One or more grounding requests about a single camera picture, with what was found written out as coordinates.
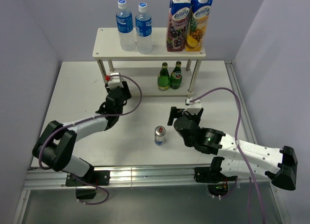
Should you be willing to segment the silver energy can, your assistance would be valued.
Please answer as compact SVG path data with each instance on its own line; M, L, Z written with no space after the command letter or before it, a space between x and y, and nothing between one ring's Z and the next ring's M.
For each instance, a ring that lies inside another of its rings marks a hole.
M155 144L161 146L164 144L166 136L166 129L164 126L157 126L155 128Z

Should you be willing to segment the green glass bottle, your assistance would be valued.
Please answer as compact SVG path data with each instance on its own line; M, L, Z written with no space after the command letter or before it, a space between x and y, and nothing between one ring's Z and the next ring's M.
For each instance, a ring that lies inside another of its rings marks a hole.
M177 61L175 68L170 75L170 87L173 90L179 89L181 86L181 83L182 83L181 65L182 65L182 63L180 61Z
M168 72L168 64L166 62L162 63L162 68L157 77L157 86L159 90L165 91L170 86L170 75Z

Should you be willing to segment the Pocari Sweat bottle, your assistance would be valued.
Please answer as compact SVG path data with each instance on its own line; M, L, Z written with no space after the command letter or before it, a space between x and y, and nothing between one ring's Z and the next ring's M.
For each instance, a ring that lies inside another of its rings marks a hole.
M131 51L135 48L134 23L132 12L127 6L126 0L118 0L116 12L117 29L122 50Z
M147 3L138 5L138 13L135 16L138 51L141 54L150 54L153 50L152 43L152 17L148 12Z

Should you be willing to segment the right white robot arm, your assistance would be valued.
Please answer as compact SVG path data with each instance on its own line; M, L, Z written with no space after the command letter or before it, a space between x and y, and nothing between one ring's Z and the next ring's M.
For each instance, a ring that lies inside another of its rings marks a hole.
M182 137L185 146L200 153L213 155L211 165L196 170L197 182L218 183L236 177L270 179L281 189L294 191L298 160L292 147L264 147L212 128L199 126L203 109L189 113L188 109L171 107L168 125Z

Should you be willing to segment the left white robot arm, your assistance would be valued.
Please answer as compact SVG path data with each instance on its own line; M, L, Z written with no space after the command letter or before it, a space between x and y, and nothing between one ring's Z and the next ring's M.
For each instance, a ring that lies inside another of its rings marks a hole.
M126 81L112 88L106 86L108 94L105 102L95 112L95 116L81 123L77 121L69 127L69 124L51 121L35 144L32 155L41 159L54 171L65 171L77 176L77 180L83 185L94 184L99 181L94 167L87 161L73 155L75 143L97 132L111 129L119 120L132 95Z

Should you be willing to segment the white two-tier shelf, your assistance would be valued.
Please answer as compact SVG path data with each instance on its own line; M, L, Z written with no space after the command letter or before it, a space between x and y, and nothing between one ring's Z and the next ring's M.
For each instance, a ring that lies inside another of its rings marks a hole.
M153 28L153 50L144 55L136 48L131 51L121 49L120 38L116 28L99 28L93 48L93 57L96 59L102 77L120 72L134 79L142 89L144 96L185 96L194 93L198 72L202 60L206 56L205 49L201 51L169 52L166 48L166 28ZM183 81L177 90L161 91L157 87L157 76L161 64L167 62L169 69L181 61Z

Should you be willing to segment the purple grape juice carton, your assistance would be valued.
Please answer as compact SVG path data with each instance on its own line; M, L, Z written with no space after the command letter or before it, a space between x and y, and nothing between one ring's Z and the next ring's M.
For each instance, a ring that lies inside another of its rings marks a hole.
M166 35L168 52L183 51L190 12L190 0L170 0Z

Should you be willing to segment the yellow pineapple juice carton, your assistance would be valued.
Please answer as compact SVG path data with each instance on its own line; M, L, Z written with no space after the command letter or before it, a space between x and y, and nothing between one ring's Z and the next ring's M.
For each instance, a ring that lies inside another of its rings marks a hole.
M201 51L213 0L191 0L186 51Z

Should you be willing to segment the aluminium frame rail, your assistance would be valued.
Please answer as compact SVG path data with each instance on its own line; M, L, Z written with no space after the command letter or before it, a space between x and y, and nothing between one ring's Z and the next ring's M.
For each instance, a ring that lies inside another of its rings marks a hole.
M67 187L67 173L41 170L33 158L13 219L14 224L248 224L249 175L241 175L235 189L218 200L206 183L194 180L195 167L210 166L214 155L202 154L184 145L173 126L168 126L171 106L185 107L185 97L149 97L155 89L161 61L115 61L115 71L135 80L143 99L139 108L109 131L99 132L75 144L73 155L94 165L95 171L110 171L109 199L101 205L77 202L76 189ZM203 60L194 96L215 87L231 88L224 61ZM72 122L93 115L105 100L102 74L95 61L63 62L48 107L44 125L52 120ZM238 110L233 94L215 91L201 99L204 108L200 126L234 136ZM156 126L166 127L165 143L154 143ZM291 224L280 189L259 179L267 224Z

